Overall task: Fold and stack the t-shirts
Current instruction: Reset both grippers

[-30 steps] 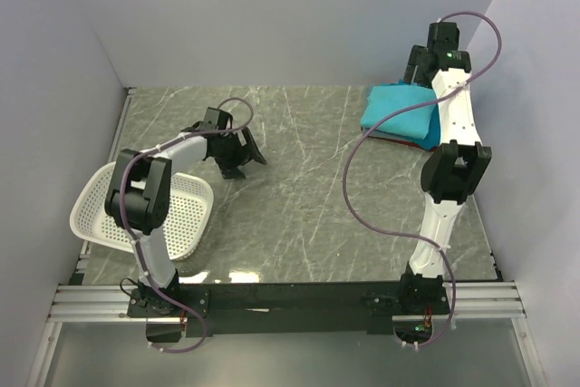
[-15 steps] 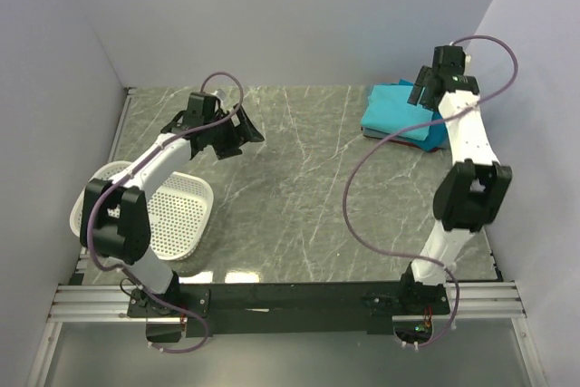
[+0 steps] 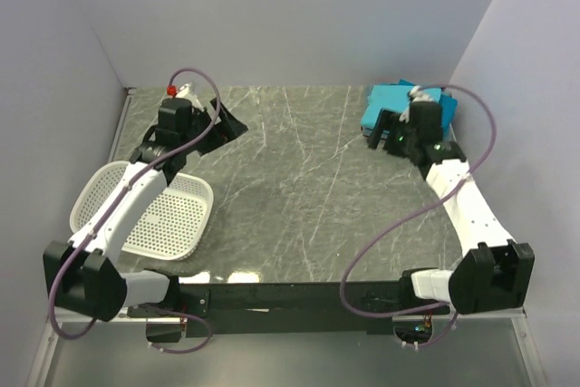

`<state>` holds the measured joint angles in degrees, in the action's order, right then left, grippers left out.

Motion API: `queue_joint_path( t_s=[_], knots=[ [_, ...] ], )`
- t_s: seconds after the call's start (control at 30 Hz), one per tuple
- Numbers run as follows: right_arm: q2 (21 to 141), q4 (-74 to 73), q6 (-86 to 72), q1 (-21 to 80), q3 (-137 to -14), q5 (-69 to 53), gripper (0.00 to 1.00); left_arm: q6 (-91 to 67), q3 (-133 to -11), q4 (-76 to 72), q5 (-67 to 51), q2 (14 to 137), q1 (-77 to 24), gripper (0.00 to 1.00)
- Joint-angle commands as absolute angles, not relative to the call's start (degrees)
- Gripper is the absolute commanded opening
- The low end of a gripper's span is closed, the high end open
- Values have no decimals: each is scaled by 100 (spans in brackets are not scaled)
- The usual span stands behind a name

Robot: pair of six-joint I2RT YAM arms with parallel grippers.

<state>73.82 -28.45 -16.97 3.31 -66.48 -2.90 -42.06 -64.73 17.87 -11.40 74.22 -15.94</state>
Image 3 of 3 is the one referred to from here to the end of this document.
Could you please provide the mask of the turquoise t shirt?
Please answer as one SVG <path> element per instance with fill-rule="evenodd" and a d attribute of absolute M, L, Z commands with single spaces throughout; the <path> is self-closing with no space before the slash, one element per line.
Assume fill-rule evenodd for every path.
<path fill-rule="evenodd" d="M 361 118 L 361 127 L 372 129 L 381 109 L 392 112 L 403 112 L 408 106 L 407 93 L 412 87 L 410 85 L 379 84 L 374 85 L 367 98 L 367 108 Z M 439 102 L 440 91 L 438 88 L 428 89 L 426 92 L 435 102 Z"/>

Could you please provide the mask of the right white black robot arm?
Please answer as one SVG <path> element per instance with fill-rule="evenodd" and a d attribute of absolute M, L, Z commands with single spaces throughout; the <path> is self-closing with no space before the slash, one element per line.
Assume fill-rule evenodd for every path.
<path fill-rule="evenodd" d="M 523 306 L 535 262 L 527 243 L 518 244 L 502 227 L 469 173 L 454 140 L 445 140 L 437 102 L 413 102 L 406 113 L 381 110 L 368 145 L 412 162 L 438 198 L 459 238 L 462 258 L 453 270 L 404 272 L 398 291 L 402 310 L 417 314 L 430 300 L 460 314 Z"/>

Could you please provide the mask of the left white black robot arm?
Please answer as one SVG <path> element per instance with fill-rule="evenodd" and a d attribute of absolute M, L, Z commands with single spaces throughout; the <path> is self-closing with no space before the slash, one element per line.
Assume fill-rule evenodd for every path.
<path fill-rule="evenodd" d="M 212 110 L 188 98 L 168 98 L 158 121 L 130 155 L 118 185 L 68 241 L 44 250 L 49 309 L 63 308 L 110 321 L 124 307 L 149 304 L 162 316 L 175 314 L 181 294 L 175 279 L 154 271 L 122 274 L 116 263 L 146 209 L 185 167 L 187 157 L 208 154 L 247 131 L 216 97 Z"/>

